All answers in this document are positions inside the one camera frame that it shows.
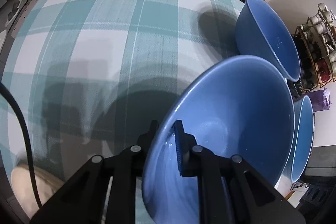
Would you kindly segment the purple bag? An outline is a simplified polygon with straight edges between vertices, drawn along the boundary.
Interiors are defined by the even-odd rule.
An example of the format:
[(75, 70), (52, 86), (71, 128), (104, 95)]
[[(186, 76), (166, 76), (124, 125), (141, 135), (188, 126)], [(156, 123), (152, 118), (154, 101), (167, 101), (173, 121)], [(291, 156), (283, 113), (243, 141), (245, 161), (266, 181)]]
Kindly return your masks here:
[(317, 91), (308, 92), (307, 96), (311, 100), (314, 112), (325, 111), (330, 109), (330, 91), (327, 88), (319, 89)]

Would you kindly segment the blue bowl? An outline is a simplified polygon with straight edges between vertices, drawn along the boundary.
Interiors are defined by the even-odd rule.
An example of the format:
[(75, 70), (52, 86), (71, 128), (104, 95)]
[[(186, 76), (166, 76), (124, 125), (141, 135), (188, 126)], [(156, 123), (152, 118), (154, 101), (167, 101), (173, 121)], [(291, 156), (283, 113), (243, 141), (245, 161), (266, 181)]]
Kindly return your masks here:
[(297, 182), (303, 174), (313, 145), (313, 107), (308, 96), (294, 102), (294, 117), (293, 143), (283, 172), (291, 183)]
[(180, 120), (198, 145), (215, 155), (240, 155), (271, 185), (288, 161), (294, 107), (282, 74), (251, 55), (223, 60), (179, 97), (151, 143), (142, 197), (155, 223), (198, 223), (198, 187), (179, 174), (173, 124)]
[(282, 76), (299, 80), (301, 65), (297, 48), (286, 25), (263, 0), (245, 0), (235, 27), (235, 39), (242, 55), (255, 55), (272, 63)]

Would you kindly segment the beige plate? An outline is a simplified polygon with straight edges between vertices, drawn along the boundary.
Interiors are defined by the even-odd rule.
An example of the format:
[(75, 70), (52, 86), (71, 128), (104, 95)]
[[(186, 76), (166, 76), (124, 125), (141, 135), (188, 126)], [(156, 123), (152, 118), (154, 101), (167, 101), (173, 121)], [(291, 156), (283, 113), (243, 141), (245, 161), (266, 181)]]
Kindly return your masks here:
[[(38, 194), (44, 205), (64, 184), (56, 176), (41, 168), (34, 168)], [(16, 166), (11, 172), (11, 186), (14, 195), (29, 219), (39, 210), (31, 184), (29, 167), (26, 164)]]

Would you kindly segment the teal plaid tablecloth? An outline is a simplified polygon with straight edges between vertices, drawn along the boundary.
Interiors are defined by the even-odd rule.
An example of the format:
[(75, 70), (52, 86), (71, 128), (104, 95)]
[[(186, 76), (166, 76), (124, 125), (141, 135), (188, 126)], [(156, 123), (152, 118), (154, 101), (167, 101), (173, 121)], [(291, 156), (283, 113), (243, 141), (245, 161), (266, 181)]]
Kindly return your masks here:
[(90, 156), (163, 120), (201, 73), (238, 54), (238, 0), (37, 0), (2, 77), (30, 133), (42, 202)]

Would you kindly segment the shoe rack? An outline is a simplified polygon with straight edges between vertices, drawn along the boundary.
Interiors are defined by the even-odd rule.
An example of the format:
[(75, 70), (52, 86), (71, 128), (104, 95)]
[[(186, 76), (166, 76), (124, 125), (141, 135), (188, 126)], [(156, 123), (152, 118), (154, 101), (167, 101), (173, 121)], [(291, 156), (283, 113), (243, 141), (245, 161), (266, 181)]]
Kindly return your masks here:
[(296, 27), (292, 35), (299, 53), (303, 93), (335, 82), (335, 13), (324, 3), (314, 16)]

